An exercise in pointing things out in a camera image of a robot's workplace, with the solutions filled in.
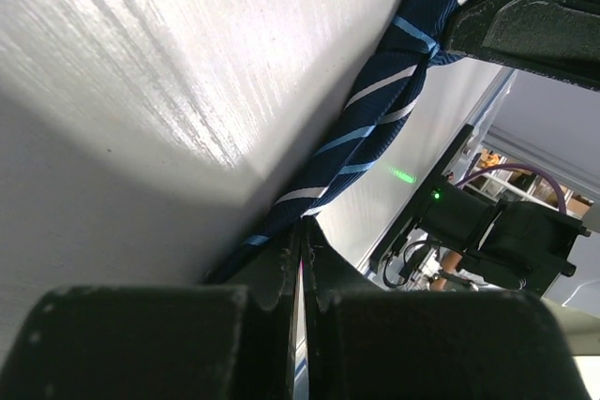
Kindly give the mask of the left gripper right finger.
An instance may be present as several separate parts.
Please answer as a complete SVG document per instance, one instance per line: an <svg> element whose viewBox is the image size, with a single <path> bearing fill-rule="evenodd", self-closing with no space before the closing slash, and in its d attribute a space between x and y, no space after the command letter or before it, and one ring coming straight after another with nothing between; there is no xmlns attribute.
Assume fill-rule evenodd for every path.
<svg viewBox="0 0 600 400"><path fill-rule="evenodd" d="M312 399L585 399L557 320L505 290L392 291L302 224Z"/></svg>

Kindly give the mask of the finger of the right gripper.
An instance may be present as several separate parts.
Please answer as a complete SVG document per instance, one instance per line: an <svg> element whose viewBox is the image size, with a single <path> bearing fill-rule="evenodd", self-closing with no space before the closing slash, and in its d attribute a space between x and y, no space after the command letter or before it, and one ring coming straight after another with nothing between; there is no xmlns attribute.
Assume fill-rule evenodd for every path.
<svg viewBox="0 0 600 400"><path fill-rule="evenodd" d="M444 47L596 91L599 0L471 0L452 16Z"/></svg>

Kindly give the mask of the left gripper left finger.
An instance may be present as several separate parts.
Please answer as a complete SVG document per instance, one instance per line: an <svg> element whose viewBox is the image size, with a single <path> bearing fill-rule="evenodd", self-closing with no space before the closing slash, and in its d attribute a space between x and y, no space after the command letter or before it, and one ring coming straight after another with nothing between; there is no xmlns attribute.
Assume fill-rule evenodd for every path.
<svg viewBox="0 0 600 400"><path fill-rule="evenodd" d="M300 230L221 285L53 289L1 370L5 399L290 399Z"/></svg>

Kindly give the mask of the navy striped tie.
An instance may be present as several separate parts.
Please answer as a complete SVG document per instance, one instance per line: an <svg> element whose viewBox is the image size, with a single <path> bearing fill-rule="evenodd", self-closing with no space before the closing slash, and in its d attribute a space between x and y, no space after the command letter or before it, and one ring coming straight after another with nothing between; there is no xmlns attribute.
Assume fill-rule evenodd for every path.
<svg viewBox="0 0 600 400"><path fill-rule="evenodd" d="M452 14L468 1L400 1L322 143L206 282L228 280L276 235L301 217L317 215L376 163L411 115L428 69L458 60L443 49L443 32Z"/></svg>

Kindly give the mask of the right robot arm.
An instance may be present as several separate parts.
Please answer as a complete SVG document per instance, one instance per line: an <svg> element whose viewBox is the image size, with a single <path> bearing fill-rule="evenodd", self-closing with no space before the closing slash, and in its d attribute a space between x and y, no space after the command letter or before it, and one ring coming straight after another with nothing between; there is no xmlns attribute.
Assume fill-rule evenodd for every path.
<svg viewBox="0 0 600 400"><path fill-rule="evenodd" d="M599 0L470 0L451 16L442 47L452 55L501 64L596 91ZM464 268L488 283L541 297L560 275L580 220L530 202L479 205L483 222L470 238L449 240Z"/></svg>

